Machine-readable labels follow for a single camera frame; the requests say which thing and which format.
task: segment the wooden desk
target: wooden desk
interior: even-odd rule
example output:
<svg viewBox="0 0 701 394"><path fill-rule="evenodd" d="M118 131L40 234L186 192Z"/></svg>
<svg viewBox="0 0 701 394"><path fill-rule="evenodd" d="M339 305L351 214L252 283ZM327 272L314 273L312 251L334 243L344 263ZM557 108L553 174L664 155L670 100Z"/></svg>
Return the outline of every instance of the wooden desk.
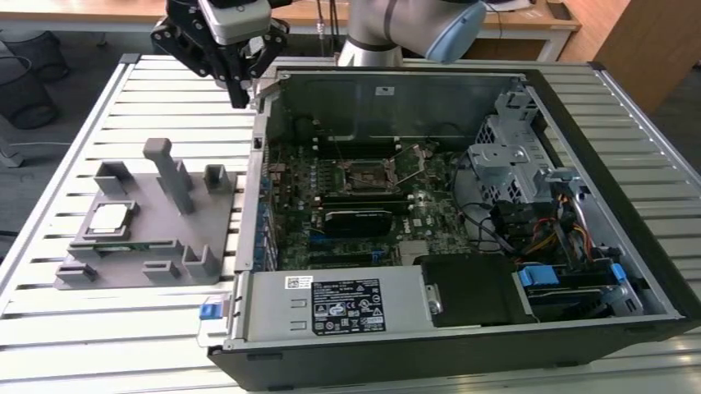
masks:
<svg viewBox="0 0 701 394"><path fill-rule="evenodd" d="M583 23L566 62L597 61L653 113L701 56L698 0L565 0Z"/></svg>
<svg viewBox="0 0 701 394"><path fill-rule="evenodd" d="M0 29L151 31L163 15L163 3L163 0L0 0ZM338 5L343 34L347 7L347 2ZM327 18L327 7L323 12ZM291 6L278 8L274 16L290 23L294 34L316 34L315 0L300 0ZM545 41L538 60L555 61L570 33L578 29L577 21L554 19L545 0L538 0L538 4L526 10L503 12L499 16L490 14L479 38Z"/></svg>

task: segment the white label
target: white label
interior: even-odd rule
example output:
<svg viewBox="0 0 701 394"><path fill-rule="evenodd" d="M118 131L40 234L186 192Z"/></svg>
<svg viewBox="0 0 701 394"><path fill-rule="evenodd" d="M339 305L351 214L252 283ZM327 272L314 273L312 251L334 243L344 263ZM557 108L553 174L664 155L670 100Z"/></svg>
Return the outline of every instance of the white label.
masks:
<svg viewBox="0 0 701 394"><path fill-rule="evenodd" d="M284 289L311 289L314 277L284 277Z"/></svg>
<svg viewBox="0 0 701 394"><path fill-rule="evenodd" d="M375 96L394 96L394 86L378 86Z"/></svg>

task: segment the cpu holder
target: cpu holder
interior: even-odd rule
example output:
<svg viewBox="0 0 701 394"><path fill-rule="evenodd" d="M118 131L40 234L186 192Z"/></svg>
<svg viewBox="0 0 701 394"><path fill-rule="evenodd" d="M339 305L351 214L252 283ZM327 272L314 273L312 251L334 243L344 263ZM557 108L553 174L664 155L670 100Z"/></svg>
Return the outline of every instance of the cpu holder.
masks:
<svg viewBox="0 0 701 394"><path fill-rule="evenodd" d="M220 164L187 172L171 141L148 139L143 156L158 174L103 162L95 196L68 256L59 290L210 285L222 276L235 174Z"/></svg>

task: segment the motherboard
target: motherboard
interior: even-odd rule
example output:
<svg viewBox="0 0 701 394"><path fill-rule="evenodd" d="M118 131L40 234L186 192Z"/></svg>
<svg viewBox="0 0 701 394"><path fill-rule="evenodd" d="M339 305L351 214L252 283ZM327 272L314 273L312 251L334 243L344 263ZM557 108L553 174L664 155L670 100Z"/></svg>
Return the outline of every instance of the motherboard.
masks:
<svg viewBox="0 0 701 394"><path fill-rule="evenodd" d="M411 265L470 253L450 181L461 152L430 140L272 144L278 270Z"/></svg>

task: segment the black mesh bin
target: black mesh bin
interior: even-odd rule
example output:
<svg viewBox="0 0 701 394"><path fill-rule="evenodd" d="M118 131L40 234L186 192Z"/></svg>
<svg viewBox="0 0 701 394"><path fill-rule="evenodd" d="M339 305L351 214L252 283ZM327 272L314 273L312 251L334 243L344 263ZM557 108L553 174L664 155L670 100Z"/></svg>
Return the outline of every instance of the black mesh bin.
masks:
<svg viewBox="0 0 701 394"><path fill-rule="evenodd" d="M68 75L60 42L51 31L4 31L0 40L13 55L29 59L33 73L44 82L60 80Z"/></svg>
<svg viewBox="0 0 701 394"><path fill-rule="evenodd" d="M57 108L24 57L0 57L0 114L17 129L35 129L57 116Z"/></svg>

